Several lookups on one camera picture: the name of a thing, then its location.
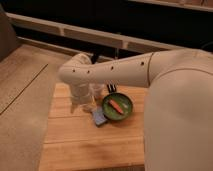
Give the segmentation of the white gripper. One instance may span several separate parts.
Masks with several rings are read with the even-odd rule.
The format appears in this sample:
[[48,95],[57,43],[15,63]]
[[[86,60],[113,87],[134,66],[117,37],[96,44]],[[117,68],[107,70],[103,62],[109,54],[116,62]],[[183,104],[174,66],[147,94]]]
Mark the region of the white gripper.
[[83,110],[86,112],[91,112],[96,107],[94,103],[90,103],[92,101],[92,95],[88,83],[71,84],[69,88],[71,92],[71,101],[73,102],[70,107],[70,113],[74,113],[77,104],[84,104]]

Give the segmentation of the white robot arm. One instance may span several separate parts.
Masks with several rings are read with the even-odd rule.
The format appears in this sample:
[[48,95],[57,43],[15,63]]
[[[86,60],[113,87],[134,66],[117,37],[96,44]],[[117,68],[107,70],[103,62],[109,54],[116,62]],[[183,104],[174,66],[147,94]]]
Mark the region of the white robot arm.
[[145,171],[213,171],[213,54],[199,49],[145,53],[91,64],[84,54],[59,69],[74,100],[82,84],[146,87]]

